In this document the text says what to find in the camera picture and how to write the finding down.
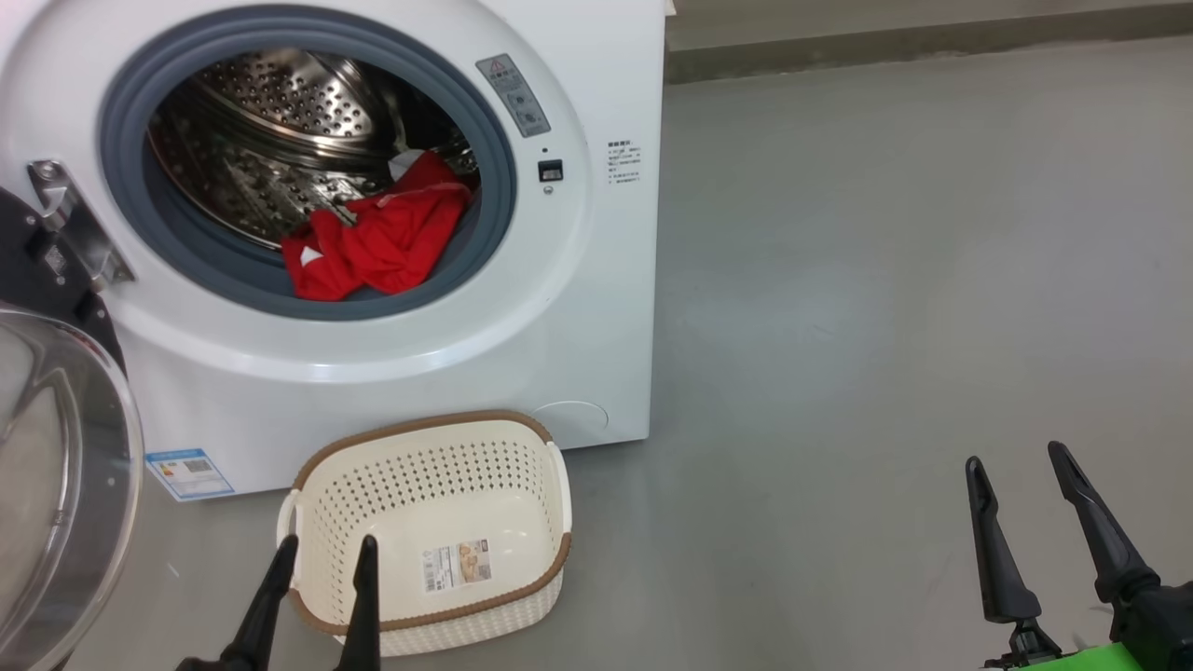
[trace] white washing machine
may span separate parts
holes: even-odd
[[[647,436],[663,0],[0,5],[0,187],[50,235],[45,291],[82,264],[101,302],[68,307],[115,327],[177,498],[288,487],[327,443],[452,412],[521,411],[564,448]],[[152,146],[180,86],[277,50],[394,76],[463,137],[478,196],[421,285],[296,297]]]

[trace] wall baseboard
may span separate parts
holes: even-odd
[[[670,51],[667,84],[1193,35],[1193,2],[876,30]]]

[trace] washing machine door opening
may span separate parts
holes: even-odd
[[[308,7],[183,24],[112,82],[100,160],[132,229],[247,307],[359,320],[435,301],[513,214],[508,138],[410,36]]]

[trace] basket handle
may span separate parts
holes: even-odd
[[[571,485],[568,484],[568,468],[563,464],[563,451],[555,444],[555,441],[548,441],[546,447],[551,449],[551,457],[555,460],[555,476],[560,480],[560,498],[563,500],[561,506],[563,509],[563,531],[570,534]]]
[[[298,504],[298,494],[301,493],[302,490],[290,490],[286,498],[282,500],[282,510],[278,511],[278,546],[290,535],[290,522],[293,519],[295,505]]]

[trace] blue label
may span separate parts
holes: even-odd
[[[175,450],[146,455],[146,467],[178,500],[225,497],[235,491],[203,450]]]

